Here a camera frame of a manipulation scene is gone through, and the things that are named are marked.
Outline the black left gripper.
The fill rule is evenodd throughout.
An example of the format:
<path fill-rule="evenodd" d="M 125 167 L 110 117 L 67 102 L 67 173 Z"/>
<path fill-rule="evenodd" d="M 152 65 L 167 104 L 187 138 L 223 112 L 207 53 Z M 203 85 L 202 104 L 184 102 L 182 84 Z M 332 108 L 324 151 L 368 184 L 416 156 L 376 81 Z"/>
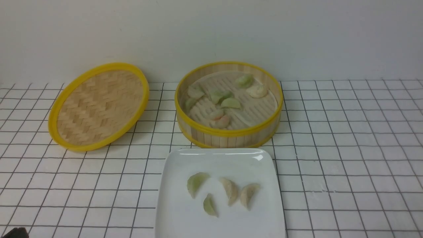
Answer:
<path fill-rule="evenodd" d="M 25 227 L 15 227 L 1 238 L 28 238 L 28 232 Z"/>

